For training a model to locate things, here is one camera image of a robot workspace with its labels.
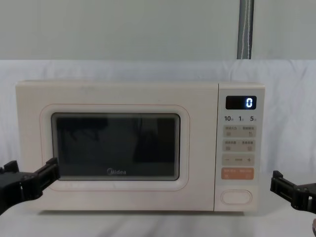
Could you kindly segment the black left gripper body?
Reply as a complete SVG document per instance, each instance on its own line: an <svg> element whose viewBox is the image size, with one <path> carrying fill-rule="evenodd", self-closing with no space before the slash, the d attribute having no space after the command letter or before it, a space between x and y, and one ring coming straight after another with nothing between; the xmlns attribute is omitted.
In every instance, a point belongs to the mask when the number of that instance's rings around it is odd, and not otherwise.
<svg viewBox="0 0 316 237"><path fill-rule="evenodd" d="M0 214L23 202L21 175L18 173L3 173L0 175Z"/></svg>

